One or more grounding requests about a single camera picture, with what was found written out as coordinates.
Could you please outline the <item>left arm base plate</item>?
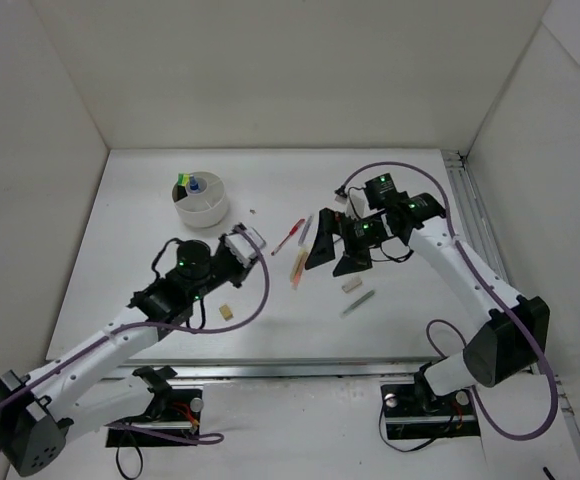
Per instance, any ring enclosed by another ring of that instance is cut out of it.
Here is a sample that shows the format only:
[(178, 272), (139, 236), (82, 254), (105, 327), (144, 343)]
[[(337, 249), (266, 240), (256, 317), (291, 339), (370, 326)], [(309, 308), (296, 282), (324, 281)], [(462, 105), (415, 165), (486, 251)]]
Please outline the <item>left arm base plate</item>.
[[(200, 433), (201, 410), (203, 409), (203, 390), (193, 387), (175, 387), (171, 399), (164, 410), (156, 417), (137, 417), (130, 422), (131, 426), (150, 430), (159, 434), (170, 435), (179, 439), (191, 439)], [(106, 431), (106, 448), (157, 448), (182, 446), (161, 437), (148, 435), (145, 432), (108, 429)]]

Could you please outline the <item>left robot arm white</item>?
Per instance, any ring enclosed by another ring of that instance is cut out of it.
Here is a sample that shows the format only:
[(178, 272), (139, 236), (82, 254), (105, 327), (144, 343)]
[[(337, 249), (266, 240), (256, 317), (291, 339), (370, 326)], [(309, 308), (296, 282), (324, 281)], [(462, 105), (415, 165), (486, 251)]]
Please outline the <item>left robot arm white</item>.
[(133, 294), (120, 314), (69, 353), (25, 375), (0, 375), (0, 453), (22, 477), (55, 461), (66, 445), (123, 420), (161, 418), (169, 409), (175, 372), (141, 367), (100, 395), (94, 386), (130, 357), (178, 331), (211, 334), (189, 324), (194, 309), (226, 283), (240, 287), (265, 262), (262, 242), (238, 225), (215, 250), (175, 239), (176, 264)]

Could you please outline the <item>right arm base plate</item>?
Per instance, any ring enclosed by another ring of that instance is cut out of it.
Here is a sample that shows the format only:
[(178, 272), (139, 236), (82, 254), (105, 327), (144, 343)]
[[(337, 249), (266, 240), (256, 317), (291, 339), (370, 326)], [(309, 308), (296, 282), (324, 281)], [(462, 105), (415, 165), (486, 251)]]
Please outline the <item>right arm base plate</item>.
[(383, 384), (381, 422), (389, 441), (426, 441), (479, 437), (475, 407), (467, 390), (459, 390), (424, 404), (413, 383)]

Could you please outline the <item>small glue bottle blue cap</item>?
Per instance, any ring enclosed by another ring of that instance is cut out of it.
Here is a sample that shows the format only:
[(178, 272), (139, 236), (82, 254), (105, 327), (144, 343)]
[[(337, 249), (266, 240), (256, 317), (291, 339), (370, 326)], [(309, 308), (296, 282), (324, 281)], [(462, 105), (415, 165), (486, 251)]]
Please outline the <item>small glue bottle blue cap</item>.
[(190, 193), (200, 193), (202, 191), (202, 188), (201, 188), (198, 180), (196, 179), (196, 177), (194, 175), (192, 175), (192, 174), (190, 174), (190, 175), (191, 175), (190, 182), (189, 182), (189, 184), (186, 185), (187, 190)]

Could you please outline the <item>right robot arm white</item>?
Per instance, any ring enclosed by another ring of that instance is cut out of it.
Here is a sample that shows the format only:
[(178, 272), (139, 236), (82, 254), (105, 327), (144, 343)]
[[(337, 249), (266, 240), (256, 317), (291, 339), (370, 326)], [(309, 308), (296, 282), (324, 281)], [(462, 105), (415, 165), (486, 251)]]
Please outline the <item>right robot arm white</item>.
[(545, 349), (550, 310), (503, 281), (451, 232), (446, 209), (428, 193), (396, 189), (388, 174), (365, 183), (373, 214), (354, 219), (323, 208), (306, 269), (336, 260), (336, 277), (371, 269), (371, 252), (393, 239), (422, 257), (451, 289), (476, 328), (463, 350), (423, 367), (412, 388), (415, 405), (434, 412), (450, 394), (494, 387), (538, 360)]

